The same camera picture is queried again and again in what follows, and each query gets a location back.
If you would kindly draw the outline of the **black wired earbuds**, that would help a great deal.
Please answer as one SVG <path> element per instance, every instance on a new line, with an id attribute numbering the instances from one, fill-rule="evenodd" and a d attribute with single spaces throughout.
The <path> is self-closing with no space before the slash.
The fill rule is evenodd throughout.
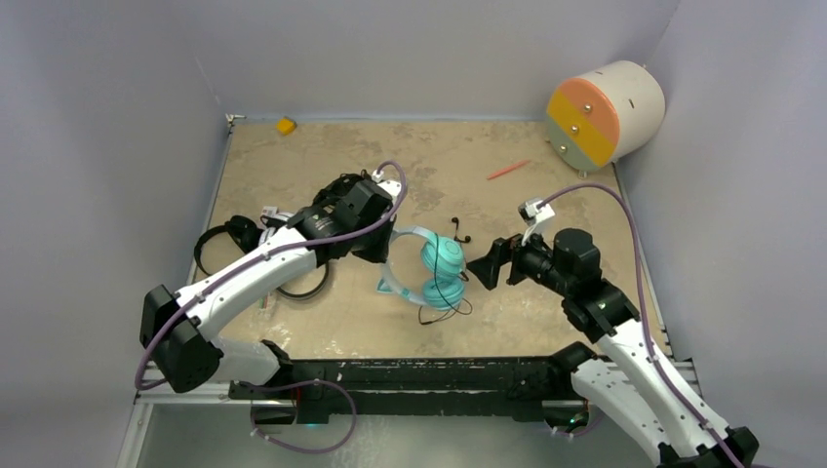
<path id="1" fill-rule="evenodd" d="M 422 286 L 422 297 L 425 307 L 441 312 L 435 319 L 422 318 L 423 306 L 417 310 L 417 320 L 422 326 L 444 322 L 455 314 L 471 315 L 473 304 L 464 297 L 465 284 L 469 281 L 465 273 L 465 256 L 463 244 L 472 241 L 470 235 L 460 238 L 459 218 L 451 218 L 454 225 L 453 236 L 449 239 L 436 233 L 426 235 L 426 242 L 420 250 L 420 258 L 430 270 L 432 278 L 426 280 Z"/>

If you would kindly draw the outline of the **teal cat ear headphones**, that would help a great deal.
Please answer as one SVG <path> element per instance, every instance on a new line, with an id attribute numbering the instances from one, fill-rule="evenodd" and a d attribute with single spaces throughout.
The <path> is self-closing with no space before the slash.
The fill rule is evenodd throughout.
<path id="1" fill-rule="evenodd" d="M 434 310 L 458 310 L 465 295 L 462 274 L 466 264 L 460 243 L 424 227 L 411 226 L 394 229 L 389 244 L 392 245 L 400 237 L 408 236 L 415 236 L 424 241 L 419 257 L 430 272 L 429 279 L 418 291 L 406 288 L 396 278 L 390 265 L 383 263 L 380 265 L 376 291 L 394 293 L 412 304 Z"/>

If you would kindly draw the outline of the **black headphones with pink mic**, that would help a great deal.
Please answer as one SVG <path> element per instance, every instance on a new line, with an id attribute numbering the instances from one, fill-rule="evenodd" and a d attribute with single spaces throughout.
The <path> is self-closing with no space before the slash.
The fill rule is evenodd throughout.
<path id="1" fill-rule="evenodd" d="M 368 173 L 341 174 L 315 195 L 312 207 L 331 214 L 359 214 L 373 205 L 376 197 L 381 195 Z"/>

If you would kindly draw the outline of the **white and black headphones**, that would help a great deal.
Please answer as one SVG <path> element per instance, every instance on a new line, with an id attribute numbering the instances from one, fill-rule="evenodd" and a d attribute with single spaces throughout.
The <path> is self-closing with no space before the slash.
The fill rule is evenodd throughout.
<path id="1" fill-rule="evenodd" d="M 265 244 L 293 215 L 279 208 L 278 210 L 279 213 L 275 217 L 265 217 L 259 214 L 259 227 L 263 230 L 259 238 L 260 245 Z M 330 279 L 331 269 L 329 265 L 317 268 L 311 273 L 302 274 L 297 279 L 289 280 L 285 285 L 268 292 L 258 301 L 257 311 L 265 315 L 271 315 L 274 307 L 280 301 L 309 301 L 324 291 Z"/>

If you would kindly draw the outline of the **black headphones with cable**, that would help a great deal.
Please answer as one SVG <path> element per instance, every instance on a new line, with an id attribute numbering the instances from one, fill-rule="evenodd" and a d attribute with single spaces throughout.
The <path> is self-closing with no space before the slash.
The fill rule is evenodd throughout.
<path id="1" fill-rule="evenodd" d="M 259 245 L 259 238 L 263 230 L 251 218 L 243 215 L 233 215 L 229 220 L 220 223 L 205 231 L 196 241 L 193 248 L 193 260 L 198 271 L 210 276 L 209 268 L 203 262 L 203 252 L 217 252 L 219 248 L 227 250 L 234 246 L 237 253 L 248 254 Z"/>

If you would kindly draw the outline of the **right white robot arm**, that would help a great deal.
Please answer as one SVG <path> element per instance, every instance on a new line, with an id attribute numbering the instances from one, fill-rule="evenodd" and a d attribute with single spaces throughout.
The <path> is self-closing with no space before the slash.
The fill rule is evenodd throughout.
<path id="1" fill-rule="evenodd" d="M 656 467 L 752 465 L 756 436 L 712 410 L 656 346 L 638 309 L 604 278 L 591 234 L 563 229 L 551 245 L 538 234 L 499 238 L 467 269 L 492 290 L 504 265 L 511 267 L 508 285 L 529 279 L 560 295 L 569 322 L 614 364 L 591 358 L 551 366 L 547 382 L 555 394 L 577 393 L 596 405 Z"/>

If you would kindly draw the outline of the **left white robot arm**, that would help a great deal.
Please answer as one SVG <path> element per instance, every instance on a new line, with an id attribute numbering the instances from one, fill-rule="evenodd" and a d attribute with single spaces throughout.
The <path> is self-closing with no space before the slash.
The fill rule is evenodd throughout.
<path id="1" fill-rule="evenodd" d="M 176 292 L 159 285 L 143 300 L 136 373 L 140 391 L 168 384 L 186 393 L 212 380 L 251 383 L 265 398 L 290 389 L 286 356 L 264 342 L 225 338 L 223 329 L 267 293 L 331 260 L 388 258 L 405 182 L 344 175 L 321 190 L 260 245 L 217 273 Z"/>

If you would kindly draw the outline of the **pink orange stick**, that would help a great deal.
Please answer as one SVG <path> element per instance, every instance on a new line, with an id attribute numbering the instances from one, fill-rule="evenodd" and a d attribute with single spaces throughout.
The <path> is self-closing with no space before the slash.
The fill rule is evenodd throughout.
<path id="1" fill-rule="evenodd" d="M 530 162 L 531 162 L 530 160 L 523 160 L 523 161 L 519 161 L 517 163 L 511 164 L 511 165 L 509 165 L 505 168 L 499 169 L 499 170 L 494 171 L 493 173 L 489 174 L 486 177 L 486 180 L 494 180 L 494 179 L 499 178 L 501 176 L 508 175 L 508 174 L 510 174 L 514 171 L 517 171 L 517 170 L 523 168 L 524 166 L 526 166 Z"/>

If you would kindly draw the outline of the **yellow block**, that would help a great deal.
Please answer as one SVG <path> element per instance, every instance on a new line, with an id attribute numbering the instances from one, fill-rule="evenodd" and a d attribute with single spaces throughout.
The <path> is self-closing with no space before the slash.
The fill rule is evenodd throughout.
<path id="1" fill-rule="evenodd" d="M 297 122 L 289 117 L 282 117 L 274 125 L 274 129 L 282 136 L 291 134 L 296 128 Z"/>

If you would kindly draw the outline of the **round drawer cabinet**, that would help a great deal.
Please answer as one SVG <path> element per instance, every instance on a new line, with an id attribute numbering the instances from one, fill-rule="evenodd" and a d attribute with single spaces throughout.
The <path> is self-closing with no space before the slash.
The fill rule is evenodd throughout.
<path id="1" fill-rule="evenodd" d="M 666 111 L 641 65 L 618 60 L 563 81 L 546 106 L 548 140 L 570 167 L 593 173 L 645 145 Z"/>

